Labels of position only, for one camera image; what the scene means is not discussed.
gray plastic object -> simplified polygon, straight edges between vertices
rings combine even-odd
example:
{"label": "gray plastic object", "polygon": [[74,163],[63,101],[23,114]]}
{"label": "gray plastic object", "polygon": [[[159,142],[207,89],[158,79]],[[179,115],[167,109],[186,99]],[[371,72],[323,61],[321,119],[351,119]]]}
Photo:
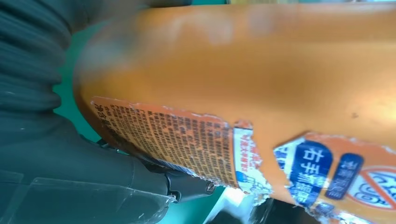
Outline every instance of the gray plastic object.
{"label": "gray plastic object", "polygon": [[53,112],[71,35],[121,1],[0,0],[0,224],[149,224],[164,216],[172,199],[164,174],[85,141]]}

blue label section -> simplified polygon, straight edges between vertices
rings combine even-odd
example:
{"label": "blue label section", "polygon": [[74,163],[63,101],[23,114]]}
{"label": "blue label section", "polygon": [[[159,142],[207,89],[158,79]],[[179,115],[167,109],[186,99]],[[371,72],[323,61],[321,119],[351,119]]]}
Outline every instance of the blue label section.
{"label": "blue label section", "polygon": [[281,170],[284,170],[286,164],[287,149],[287,147],[282,147],[274,152],[276,161],[278,162],[279,168]]}
{"label": "blue label section", "polygon": [[254,177],[250,177],[250,176],[248,176],[248,175],[246,175],[246,174],[244,174],[243,172],[240,172],[240,171],[236,171],[235,175],[236,175],[236,180],[238,182],[251,184],[252,187],[251,187],[250,190],[252,192],[254,192],[255,189],[263,190],[263,191],[268,190],[268,187],[266,187],[266,186],[262,185],[261,183],[259,183]]}
{"label": "blue label section", "polygon": [[310,208],[319,196],[326,181],[333,158],[324,145],[305,141],[296,147],[289,180],[289,192],[294,200]]}
{"label": "blue label section", "polygon": [[363,163],[364,159],[360,155],[343,154],[325,196],[333,200],[341,200],[359,173]]}
{"label": "blue label section", "polygon": [[315,208],[315,215],[324,217],[333,217],[334,205],[328,203],[319,203]]}

black plastic part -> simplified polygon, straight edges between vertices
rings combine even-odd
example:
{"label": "black plastic part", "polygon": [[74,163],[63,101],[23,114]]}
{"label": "black plastic part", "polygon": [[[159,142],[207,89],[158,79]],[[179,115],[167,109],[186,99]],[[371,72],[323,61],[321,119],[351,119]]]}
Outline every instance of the black plastic part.
{"label": "black plastic part", "polygon": [[123,1],[0,0],[0,224],[155,223],[166,212],[141,193],[167,195],[163,174],[83,140],[52,111],[71,35]]}
{"label": "black plastic part", "polygon": [[220,211],[216,217],[209,221],[208,224],[242,224],[238,218],[235,218],[233,215],[228,213],[227,211]]}
{"label": "black plastic part", "polygon": [[269,198],[255,207],[249,219],[251,224],[320,224],[304,208]]}
{"label": "black plastic part", "polygon": [[165,176],[168,179],[168,194],[173,195],[178,203],[211,195],[215,190],[211,181],[191,177],[180,171],[170,170]]}

screw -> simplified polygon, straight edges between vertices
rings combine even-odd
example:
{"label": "screw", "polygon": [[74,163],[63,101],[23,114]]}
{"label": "screw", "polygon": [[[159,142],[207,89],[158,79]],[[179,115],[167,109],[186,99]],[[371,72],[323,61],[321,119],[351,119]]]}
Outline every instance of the screw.
{"label": "screw", "polygon": [[208,194],[213,193],[215,189],[216,189],[216,186],[214,186],[214,183],[209,182],[209,183],[206,184],[206,192]]}

logo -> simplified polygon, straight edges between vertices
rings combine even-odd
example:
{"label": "logo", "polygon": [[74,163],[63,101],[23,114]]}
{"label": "logo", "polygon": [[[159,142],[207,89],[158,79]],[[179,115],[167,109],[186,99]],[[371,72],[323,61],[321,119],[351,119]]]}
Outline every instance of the logo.
{"label": "logo", "polygon": [[375,166],[362,169],[348,197],[366,206],[396,210],[396,168]]}
{"label": "logo", "polygon": [[296,203],[310,208],[318,198],[333,161],[325,145],[298,138],[275,148],[279,167],[292,183],[289,192]]}

